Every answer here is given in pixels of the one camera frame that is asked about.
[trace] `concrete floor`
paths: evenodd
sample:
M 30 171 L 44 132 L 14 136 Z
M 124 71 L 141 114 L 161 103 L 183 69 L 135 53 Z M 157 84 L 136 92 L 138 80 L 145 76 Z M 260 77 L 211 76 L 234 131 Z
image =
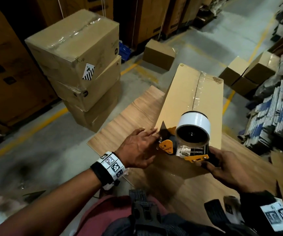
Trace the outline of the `concrete floor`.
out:
M 276 23 L 273 16 L 281 0 L 230 0 L 218 18 L 201 30 L 189 29 L 165 42 L 177 52 L 170 71 L 139 62 L 121 77 L 123 94 L 109 116 L 107 124 L 151 85 L 166 91 L 179 63 L 185 63 L 210 75 L 218 76 L 237 56 L 249 60 L 272 45 L 269 40 Z M 142 57 L 137 56 L 122 65 L 126 70 Z M 231 94 L 224 87 L 223 104 Z M 235 94 L 223 115 L 223 129 L 236 136 L 244 129 L 247 100 Z M 0 144 L 0 188 L 14 189 L 20 185 L 20 171 L 26 172 L 26 187 L 56 187 L 81 171 L 88 169 L 98 155 L 87 145 L 94 133 L 77 125 L 70 113 L 56 120 L 63 103 L 22 127 Z M 96 198 L 90 200 L 90 207 Z M 76 227 L 75 219 L 64 235 Z

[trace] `qr marker tag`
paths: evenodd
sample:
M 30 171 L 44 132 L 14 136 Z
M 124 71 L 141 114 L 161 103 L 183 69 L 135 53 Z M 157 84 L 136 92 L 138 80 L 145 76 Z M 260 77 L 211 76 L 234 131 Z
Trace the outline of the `qr marker tag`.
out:
M 279 202 L 261 206 L 267 220 L 275 232 L 283 231 L 283 206 Z
M 84 68 L 84 73 L 83 73 L 82 79 L 91 80 L 94 70 L 95 70 L 94 65 L 86 63 L 86 67 Z

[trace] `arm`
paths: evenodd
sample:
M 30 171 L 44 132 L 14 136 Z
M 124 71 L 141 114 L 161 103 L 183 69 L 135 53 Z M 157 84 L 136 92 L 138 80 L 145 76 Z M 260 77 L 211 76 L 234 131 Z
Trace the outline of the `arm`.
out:
M 215 179 L 240 194 L 240 210 L 246 225 L 255 229 L 259 235 L 283 235 L 283 221 L 279 227 L 274 225 L 273 229 L 265 215 L 273 209 L 271 204 L 276 203 L 274 196 L 254 183 L 233 152 L 213 147 L 210 147 L 210 151 L 219 159 L 219 167 L 206 161 L 196 164 L 209 170 Z M 269 210 L 264 212 L 262 206 L 267 206 L 265 209 Z
M 156 129 L 136 129 L 116 150 L 125 168 L 146 168 L 155 156 L 145 151 L 159 138 Z M 85 170 L 9 217 L 0 225 L 0 235 L 35 236 L 60 235 L 89 199 L 101 188 L 101 182 L 91 169 Z

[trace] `buckle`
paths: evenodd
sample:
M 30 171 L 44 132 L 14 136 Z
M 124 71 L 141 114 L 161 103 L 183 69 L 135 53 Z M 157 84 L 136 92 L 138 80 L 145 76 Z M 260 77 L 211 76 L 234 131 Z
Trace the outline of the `buckle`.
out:
M 152 202 L 135 201 L 132 203 L 132 215 L 135 219 L 134 234 L 137 230 L 147 230 L 167 236 L 161 225 L 161 214 L 157 205 Z

